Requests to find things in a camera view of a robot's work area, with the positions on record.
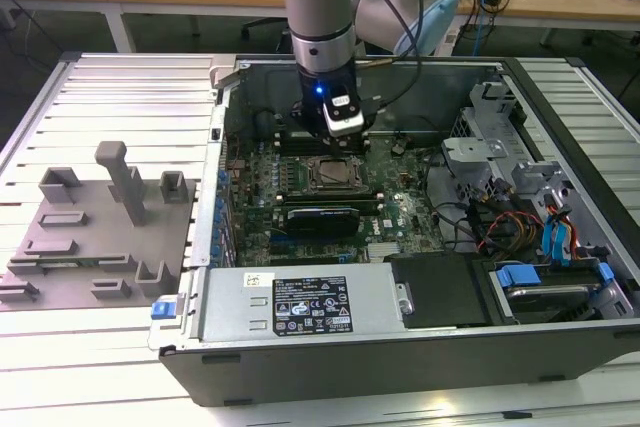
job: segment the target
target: blue drive latch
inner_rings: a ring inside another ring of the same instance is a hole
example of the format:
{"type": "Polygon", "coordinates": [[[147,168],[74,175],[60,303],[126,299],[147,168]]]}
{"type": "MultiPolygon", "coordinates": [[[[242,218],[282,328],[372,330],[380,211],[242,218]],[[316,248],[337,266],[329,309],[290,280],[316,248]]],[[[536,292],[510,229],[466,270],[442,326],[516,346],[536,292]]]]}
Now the blue drive latch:
{"type": "Polygon", "coordinates": [[[517,285],[540,285],[542,280],[533,264],[505,265],[496,272],[503,288],[517,285]]]}

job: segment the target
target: table leg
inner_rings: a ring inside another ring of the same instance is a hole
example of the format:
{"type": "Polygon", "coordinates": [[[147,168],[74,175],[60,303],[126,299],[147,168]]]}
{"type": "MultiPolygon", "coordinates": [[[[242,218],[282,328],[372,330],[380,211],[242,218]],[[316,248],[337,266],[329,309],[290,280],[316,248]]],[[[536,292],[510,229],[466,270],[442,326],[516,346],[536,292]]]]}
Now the table leg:
{"type": "Polygon", "coordinates": [[[0,27],[5,30],[13,30],[16,28],[16,22],[13,20],[9,9],[0,9],[0,27]]]}
{"type": "Polygon", "coordinates": [[[200,20],[197,15],[189,16],[189,25],[191,25],[191,35],[193,37],[200,37],[202,32],[200,31],[200,20]]]}
{"type": "Polygon", "coordinates": [[[129,31],[127,24],[125,24],[122,18],[122,13],[104,12],[104,16],[107,18],[109,24],[109,30],[113,37],[113,42],[116,44],[116,49],[120,54],[130,54],[136,51],[136,44],[133,41],[131,32],[129,31]]]}
{"type": "Polygon", "coordinates": [[[458,41],[460,28],[465,24],[466,17],[464,15],[456,15],[453,22],[449,26],[449,30],[444,34],[442,42],[433,53],[434,57],[450,57],[453,54],[453,48],[458,41]]]}

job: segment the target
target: metal bracket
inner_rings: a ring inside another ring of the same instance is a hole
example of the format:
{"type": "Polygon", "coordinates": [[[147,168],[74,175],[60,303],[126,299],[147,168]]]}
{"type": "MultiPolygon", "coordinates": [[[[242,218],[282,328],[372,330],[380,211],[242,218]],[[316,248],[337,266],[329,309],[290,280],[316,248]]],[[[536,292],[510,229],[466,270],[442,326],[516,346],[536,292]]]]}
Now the metal bracket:
{"type": "Polygon", "coordinates": [[[511,172],[514,187],[520,194],[537,194],[549,186],[554,176],[562,175],[558,162],[519,163],[511,172]]]}

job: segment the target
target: gray plastic part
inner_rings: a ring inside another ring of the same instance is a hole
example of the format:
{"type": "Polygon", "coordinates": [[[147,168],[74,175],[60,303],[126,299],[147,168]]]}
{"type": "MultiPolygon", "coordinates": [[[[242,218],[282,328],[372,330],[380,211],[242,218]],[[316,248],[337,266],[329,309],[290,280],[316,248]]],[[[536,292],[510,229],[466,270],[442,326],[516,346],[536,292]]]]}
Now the gray plastic part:
{"type": "Polygon", "coordinates": [[[73,204],[71,189],[79,186],[78,177],[73,169],[68,167],[47,169],[38,185],[51,204],[73,204]]]}
{"type": "Polygon", "coordinates": [[[12,257],[7,264],[7,269],[16,277],[21,275],[39,275],[44,273],[44,269],[38,263],[39,255],[21,255],[12,257]]]}
{"type": "Polygon", "coordinates": [[[0,302],[33,302],[39,294],[40,291],[26,281],[0,285],[0,302]]]}
{"type": "Polygon", "coordinates": [[[165,204],[184,204],[189,201],[187,183],[182,172],[163,172],[159,185],[165,204]]]}
{"type": "Polygon", "coordinates": [[[184,262],[195,181],[186,181],[189,201],[185,204],[165,204],[158,179],[146,181],[144,227],[131,225],[125,209],[114,202],[110,183],[82,181],[73,188],[73,210],[86,214],[86,225],[43,227],[38,223],[43,215],[69,212],[69,204],[51,204],[46,198],[42,201],[24,238],[47,242],[73,239],[77,250],[74,254],[29,256],[25,255],[27,244],[23,241],[0,285],[29,281],[41,295],[35,302],[0,303],[0,312],[149,306],[152,299],[135,282],[140,261],[149,266],[154,277],[164,261],[173,279],[173,290],[166,293],[175,292],[184,262]],[[131,289],[129,298],[97,299],[91,292],[93,279],[120,278],[131,289]]]}
{"type": "Polygon", "coordinates": [[[122,260],[99,260],[98,267],[104,272],[136,272],[138,262],[131,254],[122,254],[122,260]]]}
{"type": "Polygon", "coordinates": [[[73,227],[85,225],[87,215],[84,212],[56,212],[53,214],[42,214],[38,223],[42,227],[73,227]]]}
{"type": "Polygon", "coordinates": [[[153,274],[142,261],[138,263],[136,284],[140,286],[145,297],[160,297],[170,293],[175,288],[176,279],[171,275],[167,264],[162,261],[158,272],[153,274]]]}
{"type": "Polygon", "coordinates": [[[115,191],[122,201],[131,223],[135,226],[142,226],[145,224],[142,181],[137,169],[132,172],[127,167],[127,163],[124,161],[126,154],[127,147],[124,142],[103,141],[98,144],[95,158],[96,162],[109,172],[115,191]]]}
{"type": "MultiPolygon", "coordinates": [[[[144,200],[144,194],[146,191],[146,186],[144,185],[144,182],[142,182],[142,177],[140,177],[140,171],[138,170],[137,167],[129,167],[129,175],[131,176],[131,180],[133,181],[134,185],[140,185],[140,190],[137,192],[138,196],[140,197],[140,200],[144,200]]],[[[113,184],[109,184],[109,192],[111,192],[111,195],[113,196],[113,200],[119,204],[122,203],[122,199],[120,198],[120,194],[118,194],[118,190],[116,189],[116,186],[113,184]]]]}
{"type": "Polygon", "coordinates": [[[27,255],[73,254],[78,244],[71,240],[28,240],[24,253],[27,255]]]}
{"type": "Polygon", "coordinates": [[[93,279],[91,293],[96,299],[127,299],[131,296],[131,289],[124,279],[93,279]]]}

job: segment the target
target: barcode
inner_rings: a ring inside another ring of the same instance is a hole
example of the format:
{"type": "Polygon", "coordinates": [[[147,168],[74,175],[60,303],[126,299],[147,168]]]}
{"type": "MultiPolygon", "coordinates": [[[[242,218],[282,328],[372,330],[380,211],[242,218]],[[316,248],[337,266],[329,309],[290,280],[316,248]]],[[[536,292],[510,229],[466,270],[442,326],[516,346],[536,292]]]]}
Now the barcode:
{"type": "Polygon", "coordinates": [[[334,317],[333,318],[333,325],[341,325],[341,324],[350,324],[351,323],[351,317],[334,317]]]}

